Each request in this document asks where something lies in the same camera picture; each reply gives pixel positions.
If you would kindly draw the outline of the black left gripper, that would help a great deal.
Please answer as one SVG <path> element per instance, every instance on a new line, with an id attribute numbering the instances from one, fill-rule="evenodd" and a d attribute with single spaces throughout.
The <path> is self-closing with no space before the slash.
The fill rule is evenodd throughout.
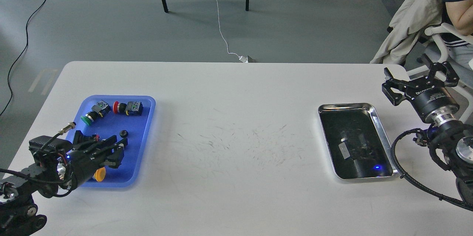
<path id="1" fill-rule="evenodd" d="M 93 177 L 96 170 L 102 167 L 117 169 L 125 156 L 128 139 L 123 138 L 117 143 L 117 136 L 112 135 L 105 140 L 87 141 L 73 145 L 66 154 L 65 180 L 62 187 L 77 188 Z"/>

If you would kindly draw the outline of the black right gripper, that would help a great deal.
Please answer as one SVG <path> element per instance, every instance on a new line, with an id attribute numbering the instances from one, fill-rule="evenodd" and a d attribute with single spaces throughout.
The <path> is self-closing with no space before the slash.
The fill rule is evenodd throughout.
<path id="1" fill-rule="evenodd" d="M 400 105 L 407 100 L 411 103 L 417 115 L 423 123 L 433 123 L 434 113 L 439 109 L 455 114 L 459 110 L 459 104 L 454 100 L 446 87 L 455 87 L 460 78 L 451 64 L 445 62 L 432 62 L 426 55 L 422 54 L 421 61 L 429 69 L 426 76 L 427 81 L 402 81 L 393 77 L 388 68 L 384 68 L 385 82 L 382 84 L 382 92 L 393 105 Z M 433 81 L 436 74 L 442 73 L 446 80 Z"/>

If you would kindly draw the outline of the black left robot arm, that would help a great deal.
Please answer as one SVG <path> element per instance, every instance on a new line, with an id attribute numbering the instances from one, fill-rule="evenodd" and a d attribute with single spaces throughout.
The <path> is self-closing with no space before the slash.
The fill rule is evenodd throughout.
<path id="1" fill-rule="evenodd" d="M 1 235 L 30 236 L 42 229 L 47 217 L 38 214 L 33 193 L 45 198 L 62 198 L 89 179 L 101 182 L 105 168 L 118 168 L 125 156 L 128 132 L 120 139 L 113 135 L 84 135 L 76 130 L 73 141 L 60 139 L 76 123 L 66 125 L 56 135 L 40 136 L 29 141 L 34 163 L 21 171 L 2 169 L 7 177 L 1 181 Z"/>

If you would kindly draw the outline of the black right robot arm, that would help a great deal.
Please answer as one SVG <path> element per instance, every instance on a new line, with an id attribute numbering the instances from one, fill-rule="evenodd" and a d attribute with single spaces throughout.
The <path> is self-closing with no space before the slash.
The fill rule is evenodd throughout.
<path id="1" fill-rule="evenodd" d="M 384 69 L 385 82 L 382 91 L 392 105 L 397 106 L 407 100 L 428 129 L 411 129 L 401 133 L 392 143 L 390 154 L 395 167 L 404 178 L 415 187 L 460 208 L 472 210 L 472 125 L 455 117 L 459 105 L 448 93 L 448 87 L 458 85 L 460 79 L 449 62 L 432 62 L 422 56 L 428 67 L 427 76 L 412 81 L 401 81 L 393 77 L 388 68 Z M 395 154 L 397 142 L 409 134 L 415 134 L 414 142 L 427 147 L 433 162 L 456 177 L 456 187 L 461 199 L 455 199 L 415 180 L 403 169 Z"/>

